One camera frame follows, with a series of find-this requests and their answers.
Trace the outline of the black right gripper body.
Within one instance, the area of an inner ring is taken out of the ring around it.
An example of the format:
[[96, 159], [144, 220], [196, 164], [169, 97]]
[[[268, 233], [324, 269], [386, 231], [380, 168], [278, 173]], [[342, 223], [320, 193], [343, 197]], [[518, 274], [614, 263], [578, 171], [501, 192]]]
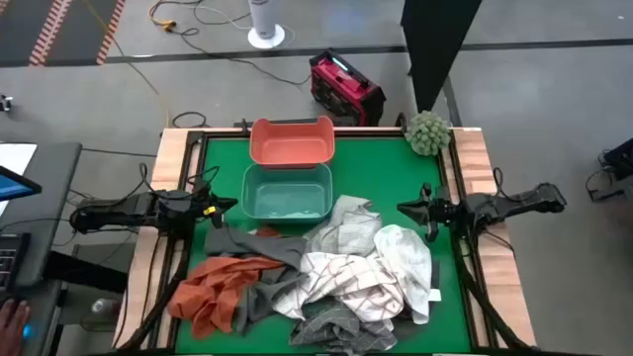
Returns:
[[449, 189], [439, 186], [432, 190], [431, 184], [425, 182], [420, 190], [422, 198], [422, 223], [427, 227], [426, 241], [434, 242], [438, 236], [438, 226], [451, 224], [457, 220], [458, 208], [451, 200]]

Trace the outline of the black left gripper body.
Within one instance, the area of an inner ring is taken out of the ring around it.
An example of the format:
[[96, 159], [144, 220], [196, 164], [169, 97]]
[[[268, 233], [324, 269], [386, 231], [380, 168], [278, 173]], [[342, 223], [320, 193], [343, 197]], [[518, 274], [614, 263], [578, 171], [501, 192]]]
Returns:
[[210, 221], [215, 228], [221, 228], [223, 226], [224, 213], [216, 213], [215, 206], [213, 205], [215, 194], [211, 194], [209, 197], [200, 200], [195, 208], [195, 220], [197, 222]]

